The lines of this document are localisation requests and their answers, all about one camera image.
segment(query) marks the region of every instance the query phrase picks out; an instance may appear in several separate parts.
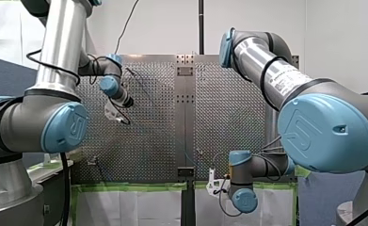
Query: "robotic arm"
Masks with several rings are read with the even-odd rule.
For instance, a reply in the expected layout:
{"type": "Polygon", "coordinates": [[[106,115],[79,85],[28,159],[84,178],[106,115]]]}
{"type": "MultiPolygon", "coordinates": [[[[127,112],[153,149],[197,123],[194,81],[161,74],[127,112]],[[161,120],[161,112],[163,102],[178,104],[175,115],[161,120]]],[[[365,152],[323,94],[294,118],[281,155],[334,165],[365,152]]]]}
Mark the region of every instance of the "robotic arm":
{"type": "Polygon", "coordinates": [[[42,188],[32,185],[22,153],[67,153],[83,141],[88,112],[75,91],[80,75],[103,76],[100,89],[114,105],[134,103],[120,83],[120,58],[89,58],[82,50],[86,18],[99,1],[22,2],[46,32],[34,86],[24,97],[0,97],[0,226],[43,225],[42,188]]]}
{"type": "Polygon", "coordinates": [[[368,170],[368,93],[359,95],[330,79],[311,79],[289,59],[287,44],[275,34],[232,29],[221,41],[221,66],[253,82],[279,111],[278,130],[287,153],[230,153],[229,197],[242,213],[257,207],[254,177],[291,173],[295,164],[317,172],[368,170]]]}

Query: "perforated metal panel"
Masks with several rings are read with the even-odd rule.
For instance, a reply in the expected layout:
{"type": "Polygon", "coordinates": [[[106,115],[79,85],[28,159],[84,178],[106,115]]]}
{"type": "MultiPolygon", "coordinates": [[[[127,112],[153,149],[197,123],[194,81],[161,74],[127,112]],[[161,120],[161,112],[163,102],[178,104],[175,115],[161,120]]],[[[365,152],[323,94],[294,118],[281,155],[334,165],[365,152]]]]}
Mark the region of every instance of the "perforated metal panel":
{"type": "Polygon", "coordinates": [[[106,97],[84,78],[78,91],[89,112],[84,160],[72,169],[75,184],[100,181],[177,181],[174,77],[175,56],[124,56],[123,85],[135,100],[123,109],[131,125],[104,116],[106,97]],[[93,157],[97,165],[91,165],[93,157]]]}
{"type": "Polygon", "coordinates": [[[217,153],[217,176],[228,173],[228,153],[258,153],[264,144],[264,99],[259,89],[234,70],[222,69],[217,56],[196,56],[196,180],[208,179],[217,153]]]}

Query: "black band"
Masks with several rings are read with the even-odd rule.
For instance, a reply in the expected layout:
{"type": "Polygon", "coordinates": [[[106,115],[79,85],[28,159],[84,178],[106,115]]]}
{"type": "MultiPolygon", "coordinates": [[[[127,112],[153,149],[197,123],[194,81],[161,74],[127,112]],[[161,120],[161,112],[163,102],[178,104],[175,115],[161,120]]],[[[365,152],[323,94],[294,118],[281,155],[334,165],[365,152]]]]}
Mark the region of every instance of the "black band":
{"type": "Polygon", "coordinates": [[[253,183],[235,183],[235,182],[231,182],[231,186],[253,186],[253,183]]]}
{"type": "Polygon", "coordinates": [[[261,72],[261,77],[260,77],[260,90],[261,90],[261,93],[262,93],[266,103],[268,105],[270,105],[276,111],[279,111],[278,108],[272,104],[272,102],[268,98],[268,95],[265,92],[265,76],[266,76],[266,72],[268,71],[268,68],[271,67],[271,65],[273,63],[275,63],[276,61],[278,61],[278,60],[284,60],[284,61],[287,62],[287,59],[284,56],[275,56],[275,57],[273,57],[271,60],[269,60],[265,64],[265,66],[263,68],[263,71],[261,72]]]}
{"type": "Polygon", "coordinates": [[[298,96],[298,94],[300,94],[301,92],[303,92],[304,90],[310,88],[310,87],[313,87],[315,85],[318,85],[318,84],[321,84],[321,83],[327,83],[327,82],[334,82],[333,80],[331,79],[328,79],[328,78],[317,78],[317,79],[314,79],[308,83],[305,83],[301,86],[299,86],[294,92],[292,92],[287,98],[286,100],[284,100],[282,106],[286,105],[288,102],[290,102],[292,99],[294,99],[296,96],[298,96]]]}
{"type": "Polygon", "coordinates": [[[0,148],[8,153],[13,153],[12,150],[10,150],[6,144],[4,143],[4,141],[2,140],[2,136],[1,136],[1,120],[2,117],[4,116],[5,111],[8,109],[8,107],[15,105],[17,103],[21,103],[23,101],[23,97],[18,97],[10,102],[5,103],[5,105],[2,106],[2,110],[0,111],[0,148]]]}
{"type": "Polygon", "coordinates": [[[16,153],[16,154],[13,154],[13,155],[0,157],[0,164],[4,164],[4,163],[8,163],[8,162],[14,162],[14,161],[20,160],[22,158],[23,158],[22,153],[16,153]]]}
{"type": "Polygon", "coordinates": [[[274,40],[272,39],[272,36],[270,33],[265,32],[266,36],[268,37],[268,46],[269,46],[269,51],[270,52],[274,52],[274,40]]]}
{"type": "Polygon", "coordinates": [[[43,96],[53,96],[53,97],[60,97],[70,101],[81,103],[81,100],[69,93],[56,91],[51,89],[29,89],[26,90],[24,96],[34,96],[34,95],[43,95],[43,96]]]}

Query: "green tape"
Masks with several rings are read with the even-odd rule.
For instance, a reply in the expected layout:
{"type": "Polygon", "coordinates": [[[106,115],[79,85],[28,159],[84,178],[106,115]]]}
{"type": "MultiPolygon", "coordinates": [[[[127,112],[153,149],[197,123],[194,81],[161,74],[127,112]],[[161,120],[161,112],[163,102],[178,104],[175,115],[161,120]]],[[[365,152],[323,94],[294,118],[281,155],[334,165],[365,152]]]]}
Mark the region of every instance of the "green tape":
{"type": "Polygon", "coordinates": [[[295,168],[295,176],[297,177],[307,178],[310,175],[310,173],[311,172],[308,169],[304,169],[300,167],[299,165],[297,165],[295,168]]]}

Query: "white label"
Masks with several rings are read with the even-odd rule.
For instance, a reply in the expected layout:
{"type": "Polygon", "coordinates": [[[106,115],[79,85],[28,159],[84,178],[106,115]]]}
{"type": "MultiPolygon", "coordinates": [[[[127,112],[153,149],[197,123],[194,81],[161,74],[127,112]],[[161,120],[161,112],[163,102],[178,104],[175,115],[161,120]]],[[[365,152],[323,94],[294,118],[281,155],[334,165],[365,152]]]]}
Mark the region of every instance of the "white label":
{"type": "Polygon", "coordinates": [[[292,91],[294,87],[310,81],[312,81],[312,79],[309,76],[301,73],[291,65],[283,66],[279,72],[272,75],[269,79],[271,86],[274,87],[282,96],[292,91]]]}

